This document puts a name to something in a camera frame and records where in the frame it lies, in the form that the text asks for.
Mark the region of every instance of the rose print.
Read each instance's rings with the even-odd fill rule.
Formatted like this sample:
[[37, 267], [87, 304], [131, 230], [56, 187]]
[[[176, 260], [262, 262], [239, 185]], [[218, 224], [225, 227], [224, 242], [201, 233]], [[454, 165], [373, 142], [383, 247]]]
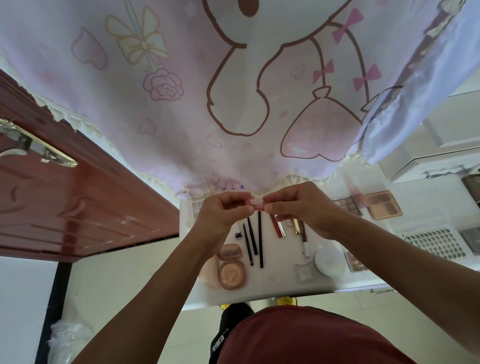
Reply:
[[148, 73], [144, 79], [144, 89], [150, 93], [153, 101], [175, 101], [180, 100], [183, 95], [183, 87], [178, 76], [165, 68]]

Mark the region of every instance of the metal door handle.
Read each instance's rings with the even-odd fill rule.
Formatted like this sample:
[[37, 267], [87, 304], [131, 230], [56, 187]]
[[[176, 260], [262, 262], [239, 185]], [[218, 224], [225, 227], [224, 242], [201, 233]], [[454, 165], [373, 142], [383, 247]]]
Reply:
[[0, 133], [17, 141], [15, 148], [4, 150], [0, 153], [0, 157], [11, 154], [24, 156], [32, 149], [42, 155], [41, 162], [49, 163], [50, 161], [54, 161], [61, 166], [70, 168], [78, 165], [75, 159], [60, 152], [54, 146], [29, 133], [11, 120], [0, 118]]

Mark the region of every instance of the white wall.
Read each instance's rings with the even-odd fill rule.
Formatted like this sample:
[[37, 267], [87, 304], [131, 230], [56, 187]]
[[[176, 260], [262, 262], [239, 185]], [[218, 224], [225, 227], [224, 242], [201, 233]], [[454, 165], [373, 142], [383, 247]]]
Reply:
[[56, 262], [0, 256], [0, 363], [33, 364]]

